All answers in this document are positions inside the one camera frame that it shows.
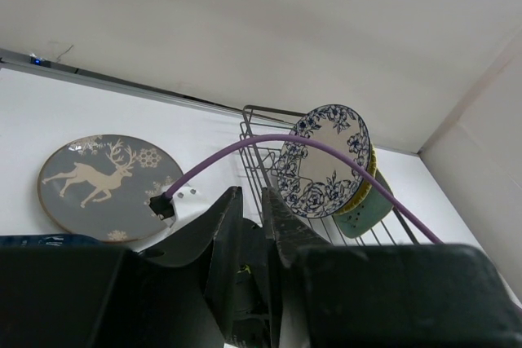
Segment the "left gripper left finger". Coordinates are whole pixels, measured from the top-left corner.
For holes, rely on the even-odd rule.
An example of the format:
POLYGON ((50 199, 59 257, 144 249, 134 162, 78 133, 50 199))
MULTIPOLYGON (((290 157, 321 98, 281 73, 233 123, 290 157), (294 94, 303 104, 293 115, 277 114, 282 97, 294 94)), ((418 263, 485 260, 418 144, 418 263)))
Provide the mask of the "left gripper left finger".
POLYGON ((232 332, 243 195, 135 252, 1 246, 4 347, 221 347, 232 332))

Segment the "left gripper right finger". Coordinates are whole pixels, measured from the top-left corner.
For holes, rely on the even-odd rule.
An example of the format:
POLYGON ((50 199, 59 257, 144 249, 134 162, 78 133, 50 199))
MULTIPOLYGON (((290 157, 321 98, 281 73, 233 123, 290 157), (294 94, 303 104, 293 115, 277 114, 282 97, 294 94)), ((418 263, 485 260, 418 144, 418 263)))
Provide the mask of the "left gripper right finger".
POLYGON ((263 190, 275 347, 518 347, 521 314, 464 244, 335 246, 263 190))

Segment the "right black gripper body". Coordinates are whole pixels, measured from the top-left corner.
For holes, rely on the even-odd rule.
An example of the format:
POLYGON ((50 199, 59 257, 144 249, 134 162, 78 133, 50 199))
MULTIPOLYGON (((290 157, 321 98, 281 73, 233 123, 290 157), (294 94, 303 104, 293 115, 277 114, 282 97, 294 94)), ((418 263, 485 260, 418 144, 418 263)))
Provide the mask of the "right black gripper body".
POLYGON ((256 222, 241 225, 239 269, 234 291, 232 345, 269 347, 268 273, 264 233, 256 222))

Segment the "dark blue plate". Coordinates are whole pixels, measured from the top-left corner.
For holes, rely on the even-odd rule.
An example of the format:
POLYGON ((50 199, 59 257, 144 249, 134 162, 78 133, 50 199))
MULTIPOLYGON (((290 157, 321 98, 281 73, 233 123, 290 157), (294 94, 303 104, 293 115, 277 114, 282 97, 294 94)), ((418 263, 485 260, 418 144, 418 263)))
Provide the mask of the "dark blue plate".
POLYGON ((67 247, 67 246, 90 246, 101 245, 101 242, 89 236, 71 234, 47 234, 26 236, 1 236, 2 247, 67 247))

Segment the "light green rectangular plate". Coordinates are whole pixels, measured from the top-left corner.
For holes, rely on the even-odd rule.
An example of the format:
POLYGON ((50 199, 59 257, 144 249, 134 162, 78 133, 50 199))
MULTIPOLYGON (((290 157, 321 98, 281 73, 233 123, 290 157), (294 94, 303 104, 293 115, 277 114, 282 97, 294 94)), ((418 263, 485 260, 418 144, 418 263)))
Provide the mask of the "light green rectangular plate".
POLYGON ((393 209, 387 200, 375 187, 371 187, 365 199, 354 209, 334 215, 334 222, 347 238, 357 238, 384 219, 393 209))

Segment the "blue floral white plate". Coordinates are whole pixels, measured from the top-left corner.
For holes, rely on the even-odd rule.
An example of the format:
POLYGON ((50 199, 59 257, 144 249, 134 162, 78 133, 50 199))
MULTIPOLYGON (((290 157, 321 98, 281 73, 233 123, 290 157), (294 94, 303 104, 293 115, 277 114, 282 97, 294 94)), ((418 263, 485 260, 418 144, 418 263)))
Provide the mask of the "blue floral white plate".
MULTIPOLYGON (((290 134, 328 145, 367 171, 372 143, 363 118, 352 108, 340 104, 315 108, 297 121, 290 134)), ((296 142, 283 144, 275 170, 282 200, 304 218, 334 214, 364 181, 351 166, 296 142)))

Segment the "yellow checked plate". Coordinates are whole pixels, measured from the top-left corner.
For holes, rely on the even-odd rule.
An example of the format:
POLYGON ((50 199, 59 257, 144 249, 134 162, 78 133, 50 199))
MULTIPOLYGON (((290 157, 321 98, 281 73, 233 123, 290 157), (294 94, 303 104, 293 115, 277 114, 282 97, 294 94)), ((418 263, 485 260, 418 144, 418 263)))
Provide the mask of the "yellow checked plate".
MULTIPOLYGON (((367 168, 367 172, 373 178, 377 172, 377 157, 374 146, 371 146, 371 159, 367 168)), ((371 188, 372 185, 368 181, 364 180, 354 196, 340 210, 336 211, 334 216, 345 214, 355 209, 368 196, 371 188)))

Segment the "grey deer plate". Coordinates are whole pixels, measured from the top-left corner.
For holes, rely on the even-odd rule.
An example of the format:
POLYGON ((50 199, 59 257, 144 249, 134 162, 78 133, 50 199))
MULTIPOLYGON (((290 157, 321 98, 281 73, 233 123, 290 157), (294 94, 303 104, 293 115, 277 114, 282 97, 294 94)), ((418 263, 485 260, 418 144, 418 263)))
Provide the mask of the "grey deer plate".
POLYGON ((145 240, 167 229, 149 207, 182 169, 167 152, 142 139, 99 134, 54 152, 38 176, 46 215, 71 234, 101 242, 145 240))

